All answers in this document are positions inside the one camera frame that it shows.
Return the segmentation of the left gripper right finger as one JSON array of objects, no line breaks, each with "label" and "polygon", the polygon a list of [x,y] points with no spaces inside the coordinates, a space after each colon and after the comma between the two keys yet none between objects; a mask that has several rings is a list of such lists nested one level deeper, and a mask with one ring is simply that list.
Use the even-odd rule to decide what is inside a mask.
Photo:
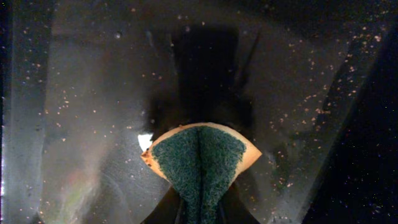
[{"label": "left gripper right finger", "polygon": [[240,200],[235,183],[218,202],[217,224],[260,224]]}]

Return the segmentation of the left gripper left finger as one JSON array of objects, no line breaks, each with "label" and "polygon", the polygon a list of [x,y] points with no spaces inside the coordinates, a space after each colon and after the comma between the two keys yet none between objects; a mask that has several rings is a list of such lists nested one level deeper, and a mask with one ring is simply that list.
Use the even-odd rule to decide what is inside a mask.
[{"label": "left gripper left finger", "polygon": [[183,199],[170,187],[155,209],[141,224],[181,224],[183,223]]}]

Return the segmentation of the green yellow sponge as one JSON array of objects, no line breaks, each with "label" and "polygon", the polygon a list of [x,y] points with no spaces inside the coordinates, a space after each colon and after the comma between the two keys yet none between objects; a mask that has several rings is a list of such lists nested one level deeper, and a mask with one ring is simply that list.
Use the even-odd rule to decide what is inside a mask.
[{"label": "green yellow sponge", "polygon": [[261,155],[230,127],[195,123],[164,133],[141,158],[183,199],[183,223],[217,223],[218,202]]}]

